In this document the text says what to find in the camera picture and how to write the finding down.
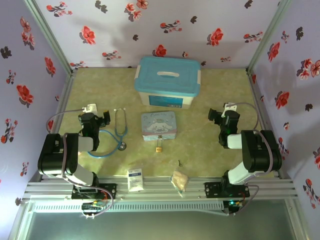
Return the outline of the blue stethoscope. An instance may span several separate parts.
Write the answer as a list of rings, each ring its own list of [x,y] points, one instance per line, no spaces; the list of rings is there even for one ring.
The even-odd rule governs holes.
[[[114,117],[115,117],[114,134],[106,129],[100,129],[98,132],[109,134],[117,142],[117,145],[111,152],[105,153],[103,155],[95,155],[95,154],[93,154],[93,151],[88,151],[87,153],[93,158],[102,159],[102,158],[110,157],[117,150],[124,151],[127,148],[127,144],[123,141],[123,138],[128,133],[128,122],[127,122],[126,108],[114,108],[113,110],[114,110]],[[117,115],[119,112],[122,112],[123,117],[124,117],[124,131],[121,133],[118,131],[118,127],[117,127],[117,123],[118,123],[117,122]]]

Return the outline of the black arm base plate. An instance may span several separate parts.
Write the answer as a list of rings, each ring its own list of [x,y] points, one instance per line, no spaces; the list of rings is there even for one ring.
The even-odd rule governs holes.
[[[222,184],[221,182],[205,182],[206,198],[249,198],[249,188],[245,185]]]
[[[116,194],[117,194],[116,183],[101,183],[99,187],[109,191],[113,199],[116,198]],[[79,186],[73,187],[71,198],[73,200],[103,200],[105,198],[107,198],[108,200],[111,199],[108,193],[105,193],[101,190],[98,190],[95,188],[88,188],[88,187],[79,187]]]

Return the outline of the aluminium front rail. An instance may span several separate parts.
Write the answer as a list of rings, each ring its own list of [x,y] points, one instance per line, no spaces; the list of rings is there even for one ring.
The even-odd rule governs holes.
[[[108,176],[100,178],[101,184],[116,184],[117,202],[177,202],[206,201],[205,183],[219,183],[219,177],[190,177],[186,191],[180,195],[171,183],[169,176],[147,176],[143,178],[143,190],[129,192],[125,176]],[[298,194],[290,179],[279,177],[254,178],[249,183],[249,193],[253,195],[259,187],[255,200],[297,199]],[[43,176],[39,181],[27,184],[22,202],[28,201],[70,201],[73,187],[60,178]]]

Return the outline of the aluminium frame post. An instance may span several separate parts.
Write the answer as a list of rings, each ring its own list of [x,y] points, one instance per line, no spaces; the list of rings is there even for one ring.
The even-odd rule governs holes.
[[[53,31],[51,30],[47,20],[45,19],[44,15],[42,14],[36,0],[22,0],[27,8],[29,9],[30,13],[32,14],[35,22],[39,26],[41,32],[43,33],[44,37],[46,38],[47,42],[49,43],[51,49],[57,56],[60,64],[64,68],[65,72],[71,76],[73,73],[72,68],[70,67],[67,58],[60,47]]]
[[[267,43],[273,36],[274,32],[276,31],[278,25],[281,23],[282,18],[285,16],[287,9],[289,8],[290,4],[292,3],[292,0],[281,0],[279,2],[279,5],[277,6],[277,10],[271,19],[271,22],[269,23],[265,33],[263,34],[262,40],[260,41],[248,67],[246,68],[247,74],[251,74],[255,65],[257,64],[260,56],[264,52],[264,49],[267,46]]]

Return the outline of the blue lidded storage box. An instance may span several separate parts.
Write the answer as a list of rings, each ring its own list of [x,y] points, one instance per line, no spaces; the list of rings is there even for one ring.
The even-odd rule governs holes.
[[[145,56],[134,77],[134,88],[146,106],[188,109],[200,87],[200,63],[190,59]]]

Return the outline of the cartoon print tin box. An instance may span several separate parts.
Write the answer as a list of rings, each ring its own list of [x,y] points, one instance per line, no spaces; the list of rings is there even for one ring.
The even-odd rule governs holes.
[[[176,114],[173,111],[149,112],[141,115],[143,140],[173,140],[177,135]]]

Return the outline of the white paper packet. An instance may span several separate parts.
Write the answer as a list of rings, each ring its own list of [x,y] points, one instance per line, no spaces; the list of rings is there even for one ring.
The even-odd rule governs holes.
[[[127,171],[127,185],[129,192],[139,192],[144,190],[141,168],[129,169]]]

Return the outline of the clear bag of cotton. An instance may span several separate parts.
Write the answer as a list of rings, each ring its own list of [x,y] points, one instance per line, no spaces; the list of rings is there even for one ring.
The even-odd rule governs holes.
[[[179,170],[174,170],[170,181],[178,194],[183,197],[188,186],[189,177]]]

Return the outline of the small circuit board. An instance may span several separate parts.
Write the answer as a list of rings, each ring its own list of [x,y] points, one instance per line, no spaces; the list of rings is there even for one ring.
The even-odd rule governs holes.
[[[226,213],[227,216],[235,216],[236,213],[243,207],[242,200],[230,200],[223,201],[223,212]]]
[[[87,202],[81,205],[82,214],[86,219],[94,219],[96,215],[101,212],[104,207],[97,202]]]

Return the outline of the aluminium side rail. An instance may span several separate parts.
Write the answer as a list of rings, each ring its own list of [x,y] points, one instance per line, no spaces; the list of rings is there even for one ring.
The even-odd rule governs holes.
[[[260,130],[262,132],[269,132],[266,134],[267,143],[270,145],[271,153],[275,154],[273,158],[278,158],[278,162],[280,163],[280,167],[282,167],[283,158],[280,153],[279,143],[277,138],[275,137],[274,132],[268,127],[266,120],[264,119],[264,109],[261,107],[261,101],[258,99],[258,95],[255,92],[254,84],[252,82],[252,75],[250,73],[246,73],[249,81],[249,85],[251,88],[251,94],[254,101],[254,106],[257,112],[258,121],[260,125]]]
[[[48,150],[45,150],[42,160],[41,170],[44,174],[50,177],[66,179],[64,160],[64,138],[59,134],[64,114],[67,113],[67,104],[72,90],[72,85],[75,79],[75,73],[68,76],[60,96],[59,105],[56,115],[53,117],[52,133],[48,137]]]

